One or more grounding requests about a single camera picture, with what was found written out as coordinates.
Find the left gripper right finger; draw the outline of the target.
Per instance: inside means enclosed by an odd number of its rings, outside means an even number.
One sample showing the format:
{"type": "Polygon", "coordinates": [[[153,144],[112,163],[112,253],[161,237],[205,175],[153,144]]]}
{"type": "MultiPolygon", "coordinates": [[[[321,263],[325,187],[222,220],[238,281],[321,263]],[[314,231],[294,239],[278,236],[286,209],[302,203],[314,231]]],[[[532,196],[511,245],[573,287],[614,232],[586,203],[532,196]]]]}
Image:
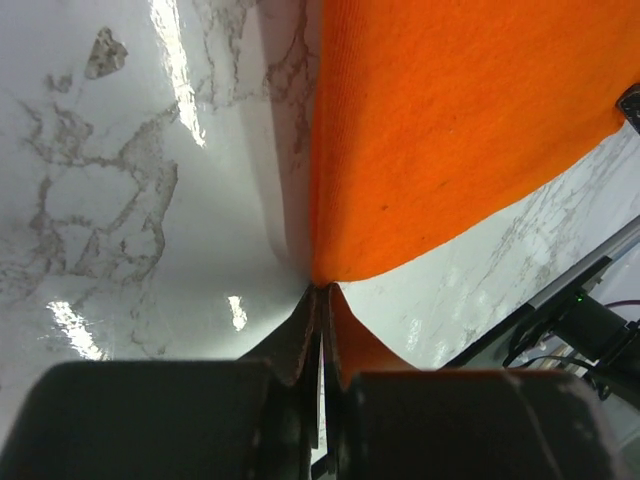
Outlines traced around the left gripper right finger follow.
{"type": "Polygon", "coordinates": [[[329,465],[337,473],[418,471],[418,371],[321,290],[329,465]]]}

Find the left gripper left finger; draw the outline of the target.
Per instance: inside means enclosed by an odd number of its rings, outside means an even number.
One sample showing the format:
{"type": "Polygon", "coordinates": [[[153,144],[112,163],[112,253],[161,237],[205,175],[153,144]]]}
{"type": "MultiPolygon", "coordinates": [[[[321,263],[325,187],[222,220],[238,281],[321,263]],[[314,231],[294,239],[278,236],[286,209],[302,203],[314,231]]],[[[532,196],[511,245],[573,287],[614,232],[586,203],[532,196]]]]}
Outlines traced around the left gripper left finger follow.
{"type": "Polygon", "coordinates": [[[269,367],[271,380],[256,434],[257,479],[309,479],[319,442],[320,327],[317,289],[240,359],[269,367]]]}

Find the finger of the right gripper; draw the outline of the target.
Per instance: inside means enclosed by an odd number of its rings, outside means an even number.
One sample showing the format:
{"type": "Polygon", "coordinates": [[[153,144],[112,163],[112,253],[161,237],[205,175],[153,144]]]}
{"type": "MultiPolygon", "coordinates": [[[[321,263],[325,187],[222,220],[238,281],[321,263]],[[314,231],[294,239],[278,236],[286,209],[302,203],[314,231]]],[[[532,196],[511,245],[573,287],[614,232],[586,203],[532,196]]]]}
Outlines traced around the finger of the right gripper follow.
{"type": "Polygon", "coordinates": [[[631,127],[640,133],[640,84],[629,87],[616,102],[616,107],[631,127]]]}

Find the orange t-shirt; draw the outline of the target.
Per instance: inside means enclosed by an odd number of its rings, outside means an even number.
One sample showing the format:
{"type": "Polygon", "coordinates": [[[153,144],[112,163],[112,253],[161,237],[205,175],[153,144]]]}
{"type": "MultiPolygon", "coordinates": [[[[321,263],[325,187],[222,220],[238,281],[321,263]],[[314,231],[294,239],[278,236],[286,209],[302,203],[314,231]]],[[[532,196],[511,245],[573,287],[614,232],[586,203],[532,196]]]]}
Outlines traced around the orange t-shirt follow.
{"type": "Polygon", "coordinates": [[[446,243],[616,133],[635,1],[327,1],[311,152],[312,278],[446,243]]]}

